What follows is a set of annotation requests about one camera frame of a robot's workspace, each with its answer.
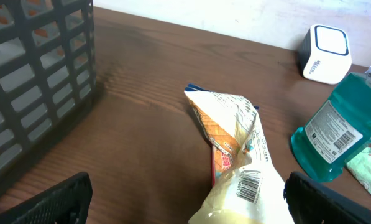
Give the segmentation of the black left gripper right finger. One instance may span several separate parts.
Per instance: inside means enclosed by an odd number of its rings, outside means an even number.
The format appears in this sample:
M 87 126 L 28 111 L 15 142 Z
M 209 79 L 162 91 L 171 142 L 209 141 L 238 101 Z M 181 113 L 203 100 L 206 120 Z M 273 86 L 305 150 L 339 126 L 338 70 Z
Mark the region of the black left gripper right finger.
M 371 224 L 371 210 L 300 172 L 290 174 L 283 196 L 295 223 Z

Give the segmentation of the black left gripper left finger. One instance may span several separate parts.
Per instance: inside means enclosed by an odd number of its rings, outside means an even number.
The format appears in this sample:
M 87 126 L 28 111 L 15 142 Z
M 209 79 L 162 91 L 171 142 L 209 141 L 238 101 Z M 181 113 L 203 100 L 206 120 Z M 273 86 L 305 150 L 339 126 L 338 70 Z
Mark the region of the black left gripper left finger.
M 92 196 L 89 174 L 79 172 L 0 213 L 0 224 L 85 224 Z

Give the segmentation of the white yellow snack bag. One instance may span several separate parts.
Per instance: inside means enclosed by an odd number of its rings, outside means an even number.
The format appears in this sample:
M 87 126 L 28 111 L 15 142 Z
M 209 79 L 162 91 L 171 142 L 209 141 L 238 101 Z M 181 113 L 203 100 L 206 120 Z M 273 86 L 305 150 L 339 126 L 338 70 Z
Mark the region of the white yellow snack bag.
M 293 223 L 257 106 L 189 84 L 191 108 L 212 144 L 213 187 L 190 223 Z

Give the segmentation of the teal mouthwash bottle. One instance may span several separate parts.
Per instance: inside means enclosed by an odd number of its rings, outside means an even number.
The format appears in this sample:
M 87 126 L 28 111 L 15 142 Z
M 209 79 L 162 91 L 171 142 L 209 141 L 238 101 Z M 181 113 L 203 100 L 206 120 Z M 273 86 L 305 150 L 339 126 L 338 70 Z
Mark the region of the teal mouthwash bottle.
M 317 182 L 342 174 L 347 162 L 371 144 L 371 66 L 350 73 L 305 126 L 291 136 L 301 168 Z

